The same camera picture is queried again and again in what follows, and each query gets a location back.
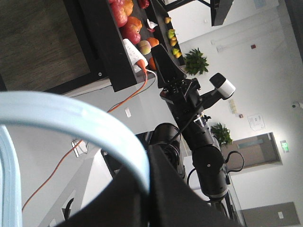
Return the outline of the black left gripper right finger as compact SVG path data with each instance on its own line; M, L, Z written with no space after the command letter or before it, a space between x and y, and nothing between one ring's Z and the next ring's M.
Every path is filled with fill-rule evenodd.
M180 178L161 147L150 145L150 225L152 227L239 227L207 205Z

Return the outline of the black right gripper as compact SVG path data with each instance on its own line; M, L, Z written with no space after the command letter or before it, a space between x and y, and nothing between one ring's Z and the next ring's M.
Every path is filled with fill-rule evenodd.
M186 74L172 60L162 44L151 49L157 69L158 88L164 88L160 97L174 118L190 118L201 114L203 107L198 90L201 88L198 80L185 79Z

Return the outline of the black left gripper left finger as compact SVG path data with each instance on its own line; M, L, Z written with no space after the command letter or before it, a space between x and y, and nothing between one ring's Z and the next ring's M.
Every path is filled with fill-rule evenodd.
M147 197L125 167L86 207L59 227L147 227Z

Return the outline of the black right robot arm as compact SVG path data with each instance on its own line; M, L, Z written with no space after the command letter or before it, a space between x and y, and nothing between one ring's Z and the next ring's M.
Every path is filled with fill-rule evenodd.
M235 86L222 74L210 78L214 89L200 95L196 78L186 74L171 59L163 45L151 49L159 78L160 96L177 123L191 152L201 190L211 201L223 198L228 192L224 159L218 141L202 112L220 99L226 100L235 92Z

